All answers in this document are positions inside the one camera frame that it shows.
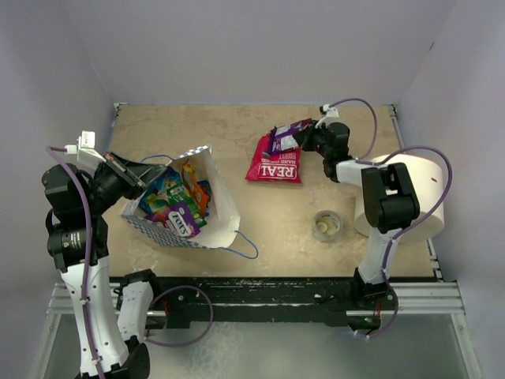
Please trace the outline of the purple chocolate snack packet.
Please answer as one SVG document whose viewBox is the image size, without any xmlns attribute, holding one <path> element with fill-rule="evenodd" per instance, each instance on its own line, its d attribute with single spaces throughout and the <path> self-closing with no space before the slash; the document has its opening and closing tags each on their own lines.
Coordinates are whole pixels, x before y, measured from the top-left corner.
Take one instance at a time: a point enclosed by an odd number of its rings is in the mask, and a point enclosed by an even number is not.
<svg viewBox="0 0 505 379">
<path fill-rule="evenodd" d="M 311 122 L 312 119 L 307 118 L 289 125 L 275 126 L 269 134 L 269 142 L 265 153 L 274 156 L 296 149 L 298 143 L 294 139 L 294 134 L 303 131 Z"/>
</svg>

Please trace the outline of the red Real chips bag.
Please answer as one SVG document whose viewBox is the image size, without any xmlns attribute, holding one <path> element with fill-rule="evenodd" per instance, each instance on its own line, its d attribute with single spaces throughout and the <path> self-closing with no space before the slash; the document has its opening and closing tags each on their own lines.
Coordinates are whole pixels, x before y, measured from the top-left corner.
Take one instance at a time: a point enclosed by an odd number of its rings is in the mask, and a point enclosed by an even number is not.
<svg viewBox="0 0 505 379">
<path fill-rule="evenodd" d="M 268 147 L 269 142 L 270 137 L 267 134 L 259 139 L 245 179 L 255 182 L 290 182 L 302 184 L 299 173 L 301 150 L 297 148 L 266 157 L 263 153 Z"/>
</svg>

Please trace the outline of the blue checkered paper bag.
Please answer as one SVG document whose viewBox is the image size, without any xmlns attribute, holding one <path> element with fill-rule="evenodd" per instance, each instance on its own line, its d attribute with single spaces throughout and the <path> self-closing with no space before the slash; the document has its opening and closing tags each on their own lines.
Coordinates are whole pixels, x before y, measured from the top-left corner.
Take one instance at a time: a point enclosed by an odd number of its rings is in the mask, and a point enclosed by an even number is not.
<svg viewBox="0 0 505 379">
<path fill-rule="evenodd" d="M 207 215 L 201 216 L 207 225 L 193 238 L 180 238 L 160 224 L 146 220 L 148 215 L 139 202 L 147 189 L 137 199 L 128 201 L 121 217 L 135 229 L 147 235 L 161 247 L 189 247 L 230 250 L 239 231 L 240 214 L 218 165 L 211 154 L 211 146 L 205 145 L 190 149 L 179 157 L 166 163 L 181 176 L 182 164 L 189 162 L 196 171 L 198 183 L 208 195 Z"/>
</svg>

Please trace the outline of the purple Fox's candy bag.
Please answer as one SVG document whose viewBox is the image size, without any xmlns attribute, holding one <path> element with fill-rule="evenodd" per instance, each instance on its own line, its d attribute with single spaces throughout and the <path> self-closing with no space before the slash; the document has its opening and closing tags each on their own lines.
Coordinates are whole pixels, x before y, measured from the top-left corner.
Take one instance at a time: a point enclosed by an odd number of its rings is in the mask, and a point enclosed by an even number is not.
<svg viewBox="0 0 505 379">
<path fill-rule="evenodd" d="M 162 225 L 180 238 L 193 238 L 207 225 L 200 213 L 192 212 L 185 202 L 169 205 L 145 219 Z"/>
</svg>

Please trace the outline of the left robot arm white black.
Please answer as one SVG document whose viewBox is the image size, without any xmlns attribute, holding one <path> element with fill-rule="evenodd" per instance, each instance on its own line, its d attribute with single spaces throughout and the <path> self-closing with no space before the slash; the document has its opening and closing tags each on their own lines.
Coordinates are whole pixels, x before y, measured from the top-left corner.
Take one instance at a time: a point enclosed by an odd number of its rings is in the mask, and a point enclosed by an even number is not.
<svg viewBox="0 0 505 379">
<path fill-rule="evenodd" d="M 120 306 L 110 289 L 108 226 L 103 213 L 121 198 L 135 200 L 165 171 L 162 164 L 128 161 L 108 152 L 94 174 L 66 163 L 41 178 L 51 208 L 46 217 L 47 250 L 69 292 L 80 339 L 79 378 L 147 378 L 151 364 L 144 342 L 148 310 L 162 301 L 155 273 L 126 275 Z"/>
</svg>

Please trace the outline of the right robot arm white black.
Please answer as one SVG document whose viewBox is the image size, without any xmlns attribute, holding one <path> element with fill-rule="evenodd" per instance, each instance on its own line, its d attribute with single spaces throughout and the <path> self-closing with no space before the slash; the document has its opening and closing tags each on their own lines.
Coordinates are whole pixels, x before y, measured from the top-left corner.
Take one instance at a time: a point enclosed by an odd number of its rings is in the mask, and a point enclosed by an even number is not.
<svg viewBox="0 0 505 379">
<path fill-rule="evenodd" d="M 341 122 L 321 128 L 311 122 L 294 134 L 303 151 L 322 156 L 327 178 L 361 189 L 370 232 L 350 297 L 356 307 L 368 309 L 383 295 L 392 294 L 388 285 L 391 259 L 402 232 L 420 215 L 420 204 L 404 163 L 360 163 L 349 154 L 349 138 L 350 129 Z"/>
</svg>

